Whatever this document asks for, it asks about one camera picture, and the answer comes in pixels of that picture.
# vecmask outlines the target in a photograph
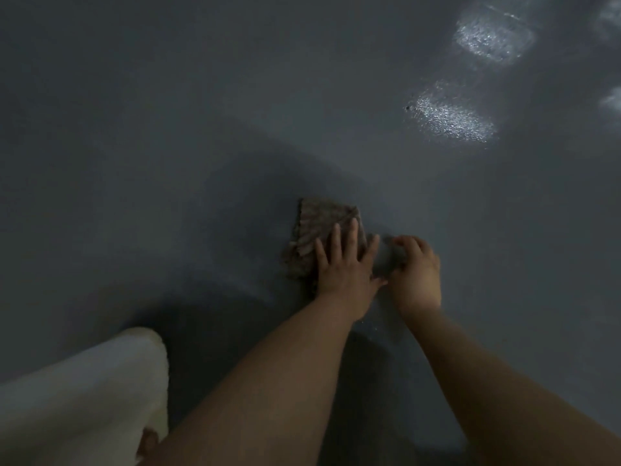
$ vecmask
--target forearm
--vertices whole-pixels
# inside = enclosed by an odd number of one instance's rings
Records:
[[[315,464],[353,320],[320,297],[260,342],[149,465]]]
[[[621,462],[621,440],[485,351],[439,311],[408,323],[486,463]]]

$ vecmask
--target person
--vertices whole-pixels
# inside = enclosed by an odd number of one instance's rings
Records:
[[[372,276],[379,239],[358,259],[358,223],[322,244],[317,297],[277,327],[166,438],[145,466],[315,465],[355,321],[387,284],[481,464],[618,465],[621,439],[470,339],[441,310],[440,259],[394,239],[407,260]]]

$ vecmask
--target gray floor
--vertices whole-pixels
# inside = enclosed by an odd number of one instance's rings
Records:
[[[149,320],[178,422],[302,304],[279,253],[328,195],[428,238],[446,312],[621,434],[621,0],[2,7],[0,380]],[[356,333],[325,462],[460,462],[389,306]]]

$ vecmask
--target cloth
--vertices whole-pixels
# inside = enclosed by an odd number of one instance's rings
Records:
[[[342,245],[345,248],[345,239],[353,218],[358,219],[358,256],[361,256],[366,250],[367,240],[360,211],[356,206],[336,203],[325,198],[301,199],[291,242],[283,254],[289,276],[304,279],[316,275],[315,239],[317,237],[321,239],[329,258],[328,240],[334,224],[338,223],[341,226]]]

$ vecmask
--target hand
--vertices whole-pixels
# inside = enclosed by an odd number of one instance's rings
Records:
[[[389,279],[392,300],[401,316],[411,320],[423,311],[440,309],[440,258],[418,237],[401,235],[392,240],[406,250],[408,260]]]
[[[317,297],[337,297],[346,305],[353,320],[362,319],[371,305],[377,290],[387,282],[383,278],[373,277],[373,260],[379,246],[379,235],[375,235],[369,249],[358,261],[358,221],[352,219],[352,226],[347,236],[345,252],[341,249],[341,228],[338,224],[332,232],[330,262],[325,254],[321,240],[315,241],[317,263],[319,265],[319,282]]]

